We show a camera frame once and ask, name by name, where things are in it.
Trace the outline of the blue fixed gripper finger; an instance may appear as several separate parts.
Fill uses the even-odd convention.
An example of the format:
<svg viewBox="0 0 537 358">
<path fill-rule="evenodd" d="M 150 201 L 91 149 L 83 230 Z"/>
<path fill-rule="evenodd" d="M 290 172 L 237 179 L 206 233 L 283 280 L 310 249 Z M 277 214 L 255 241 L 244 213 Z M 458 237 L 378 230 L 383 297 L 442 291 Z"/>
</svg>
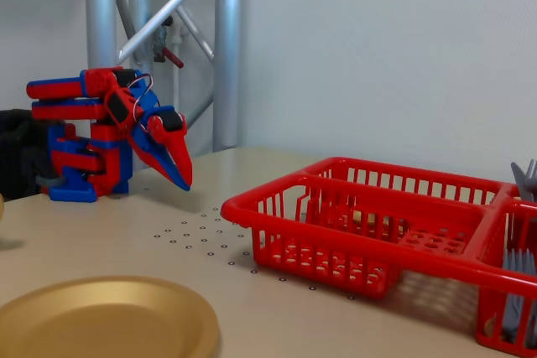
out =
<svg viewBox="0 0 537 358">
<path fill-rule="evenodd" d="M 158 143 L 141 128 L 134 128 L 128 142 L 139 158 L 177 187 L 189 191 L 192 186 L 192 161 L 185 143 L 186 131 L 158 132 Z"/>
</svg>

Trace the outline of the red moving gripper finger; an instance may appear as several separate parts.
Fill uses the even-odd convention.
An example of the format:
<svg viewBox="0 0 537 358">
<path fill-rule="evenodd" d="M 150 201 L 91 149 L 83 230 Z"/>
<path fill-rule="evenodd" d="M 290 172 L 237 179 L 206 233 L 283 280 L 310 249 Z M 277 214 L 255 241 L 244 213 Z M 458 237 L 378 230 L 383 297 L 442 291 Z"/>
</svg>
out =
<svg viewBox="0 0 537 358">
<path fill-rule="evenodd" d="M 185 135 L 188 127 L 180 113 L 155 113 L 146 128 L 154 146 L 150 151 L 152 167 L 176 186 L 192 186 L 193 168 Z"/>
</svg>

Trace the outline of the blue gripper body black motor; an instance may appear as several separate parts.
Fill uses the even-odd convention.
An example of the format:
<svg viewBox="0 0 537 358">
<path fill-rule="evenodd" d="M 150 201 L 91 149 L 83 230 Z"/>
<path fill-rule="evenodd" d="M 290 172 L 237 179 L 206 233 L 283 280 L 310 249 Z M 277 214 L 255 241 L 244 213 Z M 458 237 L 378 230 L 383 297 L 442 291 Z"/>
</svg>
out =
<svg viewBox="0 0 537 358">
<path fill-rule="evenodd" d="M 136 122 L 145 132 L 148 131 L 149 120 L 157 117 L 166 132 L 183 131 L 186 129 L 185 118 L 173 106 L 161 105 L 158 97 L 144 82 L 136 82 L 129 86 L 135 99 Z"/>
</svg>

